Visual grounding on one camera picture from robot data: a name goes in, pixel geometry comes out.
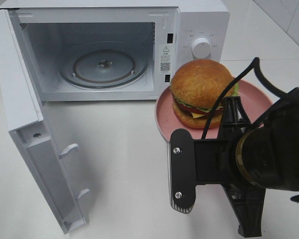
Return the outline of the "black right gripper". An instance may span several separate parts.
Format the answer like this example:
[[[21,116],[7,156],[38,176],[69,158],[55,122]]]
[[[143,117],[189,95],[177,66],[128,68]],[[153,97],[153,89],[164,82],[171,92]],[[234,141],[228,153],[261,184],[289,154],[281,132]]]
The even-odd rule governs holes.
[[[240,96],[225,97],[219,129],[239,129],[251,124]],[[239,222],[243,237],[262,235],[262,213],[266,190],[251,184],[236,162],[236,148],[251,132],[241,129],[223,138],[194,141],[196,185],[221,185]]]

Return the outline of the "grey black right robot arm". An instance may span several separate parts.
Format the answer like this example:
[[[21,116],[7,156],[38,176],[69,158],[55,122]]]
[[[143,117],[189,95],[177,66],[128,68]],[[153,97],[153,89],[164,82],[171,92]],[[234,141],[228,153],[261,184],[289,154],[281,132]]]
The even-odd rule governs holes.
[[[197,184],[220,184],[246,238],[261,235],[267,189],[294,191],[299,203],[299,88],[250,122],[239,99],[226,99],[216,139],[194,143]]]

